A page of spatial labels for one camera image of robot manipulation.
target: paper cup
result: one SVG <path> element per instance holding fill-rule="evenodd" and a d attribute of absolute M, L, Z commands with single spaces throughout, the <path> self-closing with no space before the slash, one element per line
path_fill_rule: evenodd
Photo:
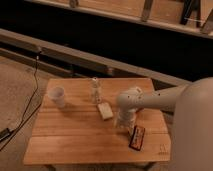
<path fill-rule="evenodd" d="M 54 87 L 47 92 L 47 96 L 59 107 L 65 106 L 64 89 L 62 87 Z"/>

